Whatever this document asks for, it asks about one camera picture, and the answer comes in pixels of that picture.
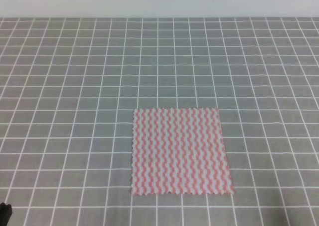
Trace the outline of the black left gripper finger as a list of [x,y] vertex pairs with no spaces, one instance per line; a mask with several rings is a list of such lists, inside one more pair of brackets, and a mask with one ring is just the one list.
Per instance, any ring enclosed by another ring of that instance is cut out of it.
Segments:
[[10,204],[0,204],[0,226],[7,226],[12,215],[12,206]]

